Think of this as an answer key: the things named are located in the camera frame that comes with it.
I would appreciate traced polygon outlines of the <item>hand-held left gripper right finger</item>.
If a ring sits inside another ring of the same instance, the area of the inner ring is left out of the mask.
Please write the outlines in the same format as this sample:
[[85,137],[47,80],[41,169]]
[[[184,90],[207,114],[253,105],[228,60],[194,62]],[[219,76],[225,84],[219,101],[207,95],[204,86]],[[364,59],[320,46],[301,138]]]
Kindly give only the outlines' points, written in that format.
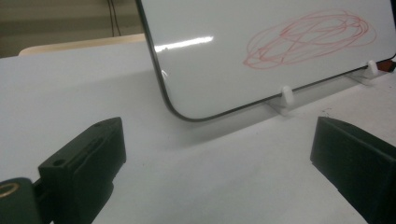
[[395,146],[319,117],[310,160],[369,224],[396,224]]

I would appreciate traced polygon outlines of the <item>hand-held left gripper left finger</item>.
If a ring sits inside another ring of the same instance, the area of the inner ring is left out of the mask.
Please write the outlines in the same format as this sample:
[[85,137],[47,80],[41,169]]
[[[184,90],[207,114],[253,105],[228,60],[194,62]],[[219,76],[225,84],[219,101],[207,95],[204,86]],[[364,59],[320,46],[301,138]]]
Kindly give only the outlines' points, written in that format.
[[125,162],[122,120],[112,118],[93,124],[41,163],[38,171],[53,201],[53,222],[92,224]]

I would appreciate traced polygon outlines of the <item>wooden desk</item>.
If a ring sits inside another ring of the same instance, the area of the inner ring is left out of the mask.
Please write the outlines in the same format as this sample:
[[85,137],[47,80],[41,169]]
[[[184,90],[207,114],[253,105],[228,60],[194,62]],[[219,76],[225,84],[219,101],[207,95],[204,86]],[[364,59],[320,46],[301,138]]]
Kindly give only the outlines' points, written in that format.
[[19,55],[25,56],[25,55],[33,55],[33,54],[40,54],[46,52],[63,51],[69,49],[85,49],[85,48],[101,47],[107,45],[141,42],[145,40],[146,38],[144,34],[123,35],[123,36],[59,43],[59,44],[34,46],[34,47],[29,47],[27,49],[23,49],[19,53]]

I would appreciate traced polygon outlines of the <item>white whiteboard with black rim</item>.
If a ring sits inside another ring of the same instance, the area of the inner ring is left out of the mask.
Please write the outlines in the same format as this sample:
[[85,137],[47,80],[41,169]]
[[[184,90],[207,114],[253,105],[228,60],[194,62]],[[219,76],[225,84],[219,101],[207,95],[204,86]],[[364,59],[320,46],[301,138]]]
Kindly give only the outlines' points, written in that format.
[[170,110],[206,120],[396,56],[396,0],[136,0]]

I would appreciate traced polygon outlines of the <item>white whiteboard stand foot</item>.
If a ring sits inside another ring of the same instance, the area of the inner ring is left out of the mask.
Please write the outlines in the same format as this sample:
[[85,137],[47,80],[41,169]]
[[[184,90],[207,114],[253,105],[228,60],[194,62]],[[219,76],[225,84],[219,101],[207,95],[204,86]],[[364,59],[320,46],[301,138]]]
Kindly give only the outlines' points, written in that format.
[[373,80],[378,76],[378,68],[375,61],[369,61],[365,68],[348,73],[346,76],[363,84],[365,86],[371,86]]
[[287,116],[289,114],[294,103],[294,93],[290,86],[284,86],[281,89],[279,97],[271,99],[267,102],[267,104],[271,106],[275,112],[282,116]]

